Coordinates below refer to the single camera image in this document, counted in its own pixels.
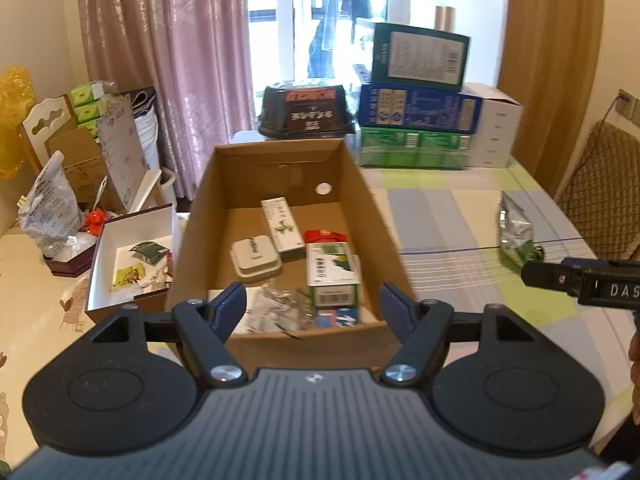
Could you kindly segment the person right hand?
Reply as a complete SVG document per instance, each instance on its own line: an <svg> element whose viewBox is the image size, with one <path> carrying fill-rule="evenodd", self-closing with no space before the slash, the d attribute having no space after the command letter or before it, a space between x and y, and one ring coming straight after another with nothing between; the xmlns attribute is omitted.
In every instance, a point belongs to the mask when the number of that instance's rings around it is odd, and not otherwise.
<svg viewBox="0 0 640 480"><path fill-rule="evenodd" d="M631 362L630 369L630 380L634 385L634 393L632 394L632 398L634 399L634 404L639 403L639 375L640 375L640 338L639 333L635 332L634 336L632 336L629 349L628 349L628 359Z"/></svg>

